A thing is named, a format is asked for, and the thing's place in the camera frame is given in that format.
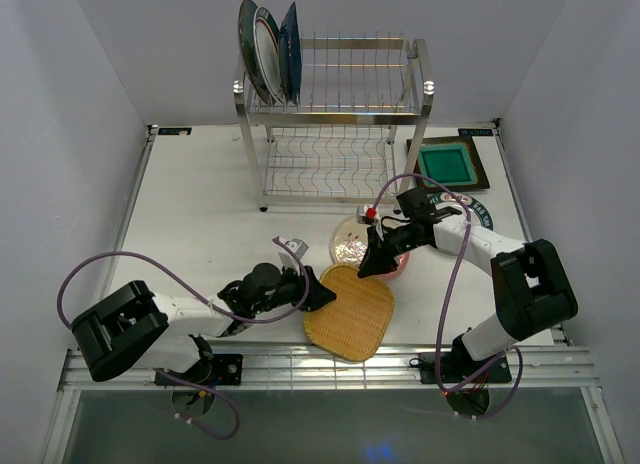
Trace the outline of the pink cream floral round plate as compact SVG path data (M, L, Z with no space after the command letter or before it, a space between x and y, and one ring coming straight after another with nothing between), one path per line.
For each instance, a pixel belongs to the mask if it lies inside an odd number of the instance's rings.
M386 228L390 229L395 229L401 224L405 224L404 219L392 216L385 216L384 221ZM343 220L335 228L329 241L332 262L358 268L367 249L367 228L367 225L358 223L355 217L348 217ZM395 258L398 264L395 271L373 277L382 281L389 281L399 277L406 269L409 258L409 254L403 254Z

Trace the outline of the square bamboo-pattern tray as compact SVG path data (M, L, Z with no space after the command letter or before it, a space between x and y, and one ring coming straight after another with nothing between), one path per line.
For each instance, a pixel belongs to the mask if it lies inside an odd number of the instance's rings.
M391 288L372 277L359 278L357 269L347 264L327 268L320 283L336 298L305 316L306 337L342 360L368 360L380 347L395 310Z

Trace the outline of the white plate navy lettered rim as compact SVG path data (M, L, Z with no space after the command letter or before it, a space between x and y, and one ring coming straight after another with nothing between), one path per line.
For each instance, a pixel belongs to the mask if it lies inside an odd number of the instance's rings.
M482 228L494 230L494 220L490 214L488 208L479 200L467 194L457 193L456 196L469 208L471 214L471 222L475 226L481 226ZM451 207L462 214L465 214L463 207L460 203L452 197L449 193L439 192L432 194L429 197L429 201L438 210Z

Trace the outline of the dark blue leaf-shaped dish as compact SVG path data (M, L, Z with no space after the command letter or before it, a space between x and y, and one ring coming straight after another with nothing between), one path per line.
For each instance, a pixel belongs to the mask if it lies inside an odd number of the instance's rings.
M278 59L284 97L288 103L298 105L302 78L302 55L295 2L290 5L280 26Z

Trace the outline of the white plate green red rim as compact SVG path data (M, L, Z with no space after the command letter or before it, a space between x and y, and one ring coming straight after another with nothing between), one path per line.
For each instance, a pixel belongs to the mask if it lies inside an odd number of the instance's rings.
M270 11L259 6L254 14L254 42L258 67L272 103L282 101L279 65L279 27Z

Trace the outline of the large dark teal round plate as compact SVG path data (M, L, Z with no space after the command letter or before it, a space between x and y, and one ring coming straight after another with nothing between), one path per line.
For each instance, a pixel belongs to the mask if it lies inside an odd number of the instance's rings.
M238 14L238 43L245 72L256 94L265 105L272 103L272 96L262 77L257 62L254 40L254 16L258 6L253 0L243 0Z

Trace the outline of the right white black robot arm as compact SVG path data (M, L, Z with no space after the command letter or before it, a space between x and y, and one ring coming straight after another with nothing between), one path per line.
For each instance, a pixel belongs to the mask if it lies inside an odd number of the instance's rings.
M397 202L404 217L395 228L384 225L374 206L358 209L356 219L367 227L359 278L390 274L400 256L432 247L456 253L492 281L494 312L426 364L437 381L474 381L511 346L576 316L577 299L551 242L524 242L477 226L462 205L438 208L422 187Z

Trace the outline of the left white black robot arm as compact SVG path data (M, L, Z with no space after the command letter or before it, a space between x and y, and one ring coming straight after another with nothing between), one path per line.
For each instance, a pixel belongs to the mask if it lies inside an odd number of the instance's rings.
M310 266L300 272L260 263L207 303L156 294L145 282L131 281L76 317L71 331L96 382L132 368L163 368L197 384L212 371L207 337L235 336L281 306L314 312L335 299Z

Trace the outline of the green square dish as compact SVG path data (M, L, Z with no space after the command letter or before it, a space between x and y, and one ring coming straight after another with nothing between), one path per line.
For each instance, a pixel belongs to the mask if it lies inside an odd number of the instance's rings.
M461 144L422 146L418 165L423 175L445 186L479 182L470 153Z

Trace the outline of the stainless steel two-tier dish rack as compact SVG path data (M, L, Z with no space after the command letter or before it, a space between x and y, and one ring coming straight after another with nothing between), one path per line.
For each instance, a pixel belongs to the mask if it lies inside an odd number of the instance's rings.
M258 96L244 63L233 97L257 207L390 204L432 113L435 83L425 39L312 36L302 44L297 103Z

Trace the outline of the aluminium front rail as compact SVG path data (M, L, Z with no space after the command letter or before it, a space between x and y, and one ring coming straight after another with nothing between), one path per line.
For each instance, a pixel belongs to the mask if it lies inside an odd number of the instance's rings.
M420 374L409 361L429 347L383 346L363 363L348 363L311 346L222 346L243 356L241 391L418 389ZM522 349L522 388L597 387L600 376L584 347L534 346ZM67 354L61 390L153 390L155 372L132 369L105 382L92 380L77 351Z

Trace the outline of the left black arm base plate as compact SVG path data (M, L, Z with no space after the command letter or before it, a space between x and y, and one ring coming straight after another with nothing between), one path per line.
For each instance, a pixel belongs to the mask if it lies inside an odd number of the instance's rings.
M171 377L206 386L237 386L242 381L242 354L214 354L184 373L168 371Z

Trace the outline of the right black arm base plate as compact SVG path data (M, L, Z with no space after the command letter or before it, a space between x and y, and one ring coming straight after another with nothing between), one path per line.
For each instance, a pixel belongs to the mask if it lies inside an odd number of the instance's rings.
M422 384L436 384L435 353L419 353L409 361L409 366L419 371ZM470 377L480 369L488 359L484 361L462 361L450 357L449 352L443 352L440 356L440 371L443 384L453 385ZM474 383L486 382L490 384L506 384L512 380L506 357L502 356L491 367L479 374Z

